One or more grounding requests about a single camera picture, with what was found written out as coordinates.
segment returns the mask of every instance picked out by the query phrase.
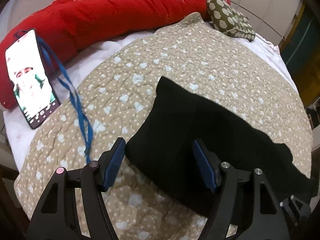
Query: metal screw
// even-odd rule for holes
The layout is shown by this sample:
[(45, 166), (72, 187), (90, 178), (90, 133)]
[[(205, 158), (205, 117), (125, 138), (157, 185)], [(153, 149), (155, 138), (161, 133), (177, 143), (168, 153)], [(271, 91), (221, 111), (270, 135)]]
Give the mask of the metal screw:
[(255, 172), (256, 174), (258, 174), (258, 175), (261, 175), (261, 174), (262, 174), (262, 170), (259, 169), (259, 168), (254, 169), (254, 172)]
[(99, 163), (98, 163), (97, 161), (92, 161), (92, 162), (89, 163), (89, 166), (90, 166), (90, 167), (97, 167), (98, 164), (99, 164)]
[(61, 174), (61, 173), (64, 172), (64, 168), (63, 168), (63, 167), (57, 168), (56, 172), (57, 172), (58, 174)]
[(223, 162), (223, 163), (221, 163), (221, 167), (227, 169), (230, 167), (230, 164), (227, 162)]

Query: beige quilt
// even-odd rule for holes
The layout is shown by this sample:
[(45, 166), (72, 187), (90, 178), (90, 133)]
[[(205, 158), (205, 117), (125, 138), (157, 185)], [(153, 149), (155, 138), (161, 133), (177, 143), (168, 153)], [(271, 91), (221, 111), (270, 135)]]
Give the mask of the beige quilt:
[[(152, 108), (161, 76), (233, 111), (274, 142), (286, 143), (294, 165), (310, 176), (312, 133), (299, 95), (247, 47), (207, 26), (199, 13), (132, 42), (80, 84), (94, 130), (92, 160), (117, 137), (128, 141), (135, 134)], [(77, 116), (66, 100), (37, 131), (14, 184), (29, 218), (53, 172), (60, 166), (83, 167), (84, 150)], [(88, 236), (79, 191), (79, 221)], [(158, 191), (126, 158), (103, 196), (121, 240), (197, 239), (206, 221)]]

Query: smartphone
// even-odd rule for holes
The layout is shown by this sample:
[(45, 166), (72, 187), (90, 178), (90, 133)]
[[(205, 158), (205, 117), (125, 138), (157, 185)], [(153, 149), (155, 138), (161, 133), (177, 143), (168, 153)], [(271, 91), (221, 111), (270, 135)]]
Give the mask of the smartphone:
[(9, 78), (18, 105), (32, 129), (39, 127), (60, 105), (44, 71), (34, 29), (5, 52)]

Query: blue strap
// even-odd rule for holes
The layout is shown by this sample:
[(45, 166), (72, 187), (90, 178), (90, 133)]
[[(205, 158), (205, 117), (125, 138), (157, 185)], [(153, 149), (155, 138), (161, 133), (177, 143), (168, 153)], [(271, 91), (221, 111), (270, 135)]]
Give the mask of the blue strap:
[[(37, 39), (38, 39), (39, 45), (41, 47), (42, 53), (44, 55), (44, 58), (45, 58), (46, 62), (50, 65), (50, 67), (52, 68), (53, 72), (55, 73), (55, 70), (53, 68), (50, 56), (57, 62), (63, 76), (70, 83), (70, 85), (68, 85), (67, 83), (65, 83), (63, 80), (61, 80), (58, 77), (60, 84), (69, 90), (71, 104), (73, 105), (73, 107), (75, 108), (75, 110), (77, 112), (80, 130), (82, 133), (82, 137), (84, 138), (84, 141), (85, 141), (84, 153), (85, 153), (86, 161), (88, 164), (90, 162), (90, 149), (91, 149), (91, 143), (92, 143), (92, 137), (93, 137), (91, 124), (90, 124), (88, 118), (85, 116), (84, 112), (82, 111), (82, 106), (81, 106), (81, 102), (80, 102), (80, 98), (78, 96), (78, 93), (77, 93), (75, 87), (73, 86), (73, 84), (69, 78), (69, 75), (68, 75), (65, 67), (63, 66), (62, 62), (59, 60), (57, 55), (53, 52), (53, 50), (49, 47), (49, 45), (42, 38), (37, 36)], [(86, 135), (86, 130), (85, 130), (85, 123), (87, 124), (87, 130), (88, 130), (87, 135)]]

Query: black fabric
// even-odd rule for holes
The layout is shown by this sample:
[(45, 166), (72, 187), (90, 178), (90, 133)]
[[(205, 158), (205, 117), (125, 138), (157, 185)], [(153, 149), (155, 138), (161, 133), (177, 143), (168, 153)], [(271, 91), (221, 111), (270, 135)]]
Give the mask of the black fabric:
[(189, 93), (162, 77), (153, 108), (126, 145), (126, 156), (161, 190), (208, 216), (214, 197), (206, 188), (192, 153), (200, 138), (209, 151), (236, 169), (265, 172), (278, 200), (290, 195), (310, 202), (311, 182), (292, 164), (285, 144), (224, 107)]

